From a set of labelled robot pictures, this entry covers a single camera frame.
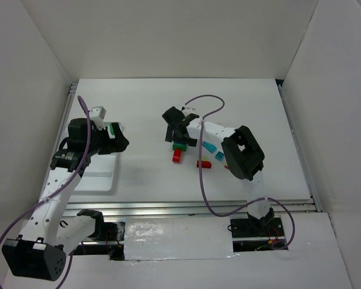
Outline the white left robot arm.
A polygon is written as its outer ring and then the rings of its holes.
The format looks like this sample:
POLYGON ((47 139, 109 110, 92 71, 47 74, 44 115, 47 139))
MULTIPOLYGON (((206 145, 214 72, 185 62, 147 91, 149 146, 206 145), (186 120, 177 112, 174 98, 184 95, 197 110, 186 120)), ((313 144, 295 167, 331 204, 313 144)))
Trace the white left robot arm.
POLYGON ((104 230, 103 214, 81 210, 66 227, 60 222, 69 199, 94 155, 123 152, 129 141, 118 122, 72 119, 66 137, 54 153, 41 205, 15 238, 8 238, 2 253, 14 276, 56 281, 67 256, 85 238, 98 238, 104 230))

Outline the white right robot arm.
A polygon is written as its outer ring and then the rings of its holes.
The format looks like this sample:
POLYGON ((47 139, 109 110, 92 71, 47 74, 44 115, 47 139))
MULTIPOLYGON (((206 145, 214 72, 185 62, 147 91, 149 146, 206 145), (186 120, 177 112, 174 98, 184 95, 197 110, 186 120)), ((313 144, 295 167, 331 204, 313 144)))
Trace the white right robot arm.
POLYGON ((241 181, 248 193, 247 216, 255 233, 266 233, 274 218, 274 210, 265 197, 262 169, 265 154, 251 130, 246 126, 231 128, 203 120, 193 109, 169 108, 162 118, 167 124, 165 141, 198 148, 203 143, 216 147, 215 158, 225 162, 229 172, 241 181))

